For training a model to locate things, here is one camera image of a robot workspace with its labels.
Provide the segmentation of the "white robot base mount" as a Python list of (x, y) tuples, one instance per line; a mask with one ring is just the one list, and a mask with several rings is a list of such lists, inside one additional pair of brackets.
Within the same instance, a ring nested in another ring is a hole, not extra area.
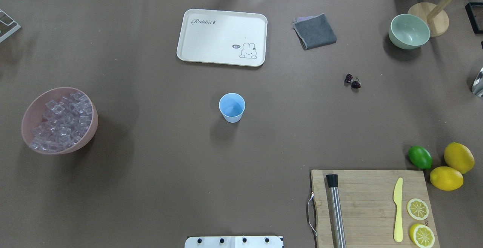
[(282, 236), (192, 236), (185, 248), (284, 248)]

